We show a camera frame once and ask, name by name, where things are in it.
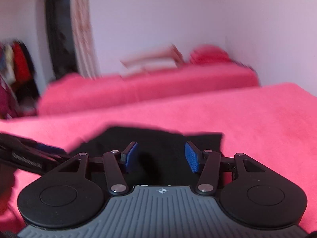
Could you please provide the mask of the black pants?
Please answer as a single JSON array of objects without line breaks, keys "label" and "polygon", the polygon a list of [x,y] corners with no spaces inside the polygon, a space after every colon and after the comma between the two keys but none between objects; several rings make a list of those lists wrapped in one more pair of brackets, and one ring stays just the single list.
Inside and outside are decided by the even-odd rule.
[{"label": "black pants", "polygon": [[138,168],[124,174],[129,187],[150,186],[195,186],[199,176],[193,173],[185,158],[184,147],[192,142],[199,150],[219,152],[222,133],[194,133],[183,135],[161,130],[113,126],[100,135],[83,141],[70,152],[71,156],[88,153],[101,157],[112,150],[123,151],[131,142],[137,142]]}]

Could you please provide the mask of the far pink bed cover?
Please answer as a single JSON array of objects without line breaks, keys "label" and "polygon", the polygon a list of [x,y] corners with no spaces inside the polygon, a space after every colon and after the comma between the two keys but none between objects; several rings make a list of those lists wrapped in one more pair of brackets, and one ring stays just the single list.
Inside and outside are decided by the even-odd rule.
[{"label": "far pink bed cover", "polygon": [[188,64],[129,77],[107,75],[87,79],[69,74],[49,84],[38,102],[38,115],[66,114],[259,84],[252,68],[233,62]]}]

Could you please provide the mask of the pink bed cover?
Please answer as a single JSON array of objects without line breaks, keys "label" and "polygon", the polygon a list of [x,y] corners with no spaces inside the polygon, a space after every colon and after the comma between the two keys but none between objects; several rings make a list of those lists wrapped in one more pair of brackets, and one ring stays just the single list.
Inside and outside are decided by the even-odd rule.
[{"label": "pink bed cover", "polygon": [[316,230],[316,97],[293,83],[1,121],[1,131],[71,151],[110,126],[221,132],[226,156],[246,153],[299,185],[301,227]]},{"label": "pink bed cover", "polygon": [[87,79],[69,74],[49,84],[38,102],[38,115],[66,114],[259,84],[252,68],[233,62],[188,64],[129,77],[107,75]]}]

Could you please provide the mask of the hanging clothes pile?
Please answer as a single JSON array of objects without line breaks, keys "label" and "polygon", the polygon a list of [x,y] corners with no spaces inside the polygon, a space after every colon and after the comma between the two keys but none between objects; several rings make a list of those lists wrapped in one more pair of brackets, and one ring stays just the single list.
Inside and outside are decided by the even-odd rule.
[{"label": "hanging clothes pile", "polygon": [[1,119],[37,115],[40,94],[35,75],[31,55],[23,42],[1,42]]}]

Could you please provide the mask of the near pink bed cover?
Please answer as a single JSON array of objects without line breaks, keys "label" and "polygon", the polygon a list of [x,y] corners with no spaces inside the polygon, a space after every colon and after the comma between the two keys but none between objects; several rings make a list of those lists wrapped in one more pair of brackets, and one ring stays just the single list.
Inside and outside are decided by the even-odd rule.
[{"label": "near pink bed cover", "polygon": [[1,131],[71,151],[110,126],[221,132],[226,156],[246,153],[299,185],[301,227],[316,230],[316,97],[293,83],[1,121]]}]

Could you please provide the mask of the red ruffled pillow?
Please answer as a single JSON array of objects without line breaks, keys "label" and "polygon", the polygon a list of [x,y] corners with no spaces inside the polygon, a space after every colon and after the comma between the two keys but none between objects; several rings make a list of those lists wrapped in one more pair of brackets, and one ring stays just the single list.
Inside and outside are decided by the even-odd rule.
[{"label": "red ruffled pillow", "polygon": [[215,45],[201,45],[190,53],[192,64],[211,64],[220,62],[231,62],[229,54],[222,48]]}]

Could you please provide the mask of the beige lace curtain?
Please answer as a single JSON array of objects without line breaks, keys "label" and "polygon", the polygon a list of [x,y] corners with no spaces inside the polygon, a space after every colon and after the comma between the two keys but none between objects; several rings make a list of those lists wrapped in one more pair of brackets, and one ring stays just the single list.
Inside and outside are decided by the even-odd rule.
[{"label": "beige lace curtain", "polygon": [[91,79],[99,75],[92,36],[89,0],[70,0],[70,16],[79,73]]}]

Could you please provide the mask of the dark window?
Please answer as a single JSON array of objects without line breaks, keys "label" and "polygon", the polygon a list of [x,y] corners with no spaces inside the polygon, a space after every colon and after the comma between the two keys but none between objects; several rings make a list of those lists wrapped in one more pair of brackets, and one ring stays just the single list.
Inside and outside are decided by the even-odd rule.
[{"label": "dark window", "polygon": [[46,30],[55,78],[77,73],[70,0],[46,0]]}]

